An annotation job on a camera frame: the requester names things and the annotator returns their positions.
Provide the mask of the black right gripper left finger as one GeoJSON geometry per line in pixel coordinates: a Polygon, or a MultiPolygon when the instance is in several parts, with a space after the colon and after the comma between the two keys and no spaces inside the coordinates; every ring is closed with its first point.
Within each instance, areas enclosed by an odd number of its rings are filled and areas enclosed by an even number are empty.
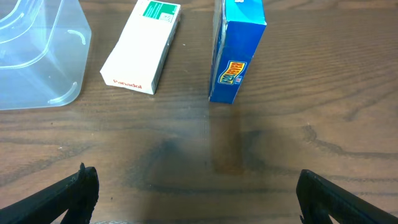
{"type": "Polygon", "coordinates": [[[1,209],[1,224],[90,222],[99,199],[99,179],[94,167],[80,164],[79,171],[53,185],[1,209]]]}

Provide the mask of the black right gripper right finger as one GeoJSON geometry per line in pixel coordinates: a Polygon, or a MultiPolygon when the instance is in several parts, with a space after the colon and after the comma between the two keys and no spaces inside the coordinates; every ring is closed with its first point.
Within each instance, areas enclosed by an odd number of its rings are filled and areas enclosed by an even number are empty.
{"type": "Polygon", "coordinates": [[[308,169],[300,173],[296,194],[303,224],[332,224],[332,220],[338,223],[397,224],[397,217],[308,169]]]}

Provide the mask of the white Panadol box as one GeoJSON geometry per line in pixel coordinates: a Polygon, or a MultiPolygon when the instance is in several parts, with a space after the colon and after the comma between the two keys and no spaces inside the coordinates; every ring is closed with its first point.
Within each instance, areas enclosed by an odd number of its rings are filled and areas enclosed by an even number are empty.
{"type": "Polygon", "coordinates": [[[140,0],[100,74],[105,84],[153,95],[180,20],[181,5],[140,0]]]}

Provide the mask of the clear plastic container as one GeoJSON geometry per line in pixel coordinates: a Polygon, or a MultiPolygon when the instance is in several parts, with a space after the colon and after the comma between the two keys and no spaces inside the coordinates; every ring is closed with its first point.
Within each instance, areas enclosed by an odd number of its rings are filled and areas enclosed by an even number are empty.
{"type": "Polygon", "coordinates": [[[79,0],[1,0],[1,109],[73,102],[90,40],[79,0]]]}

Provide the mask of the blue Kool Fever box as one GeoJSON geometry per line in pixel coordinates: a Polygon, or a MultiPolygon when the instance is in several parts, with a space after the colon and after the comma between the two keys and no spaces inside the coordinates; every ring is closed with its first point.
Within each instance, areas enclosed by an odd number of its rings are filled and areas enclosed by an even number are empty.
{"type": "Polygon", "coordinates": [[[262,0],[217,0],[208,99],[232,104],[267,22],[262,0]]]}

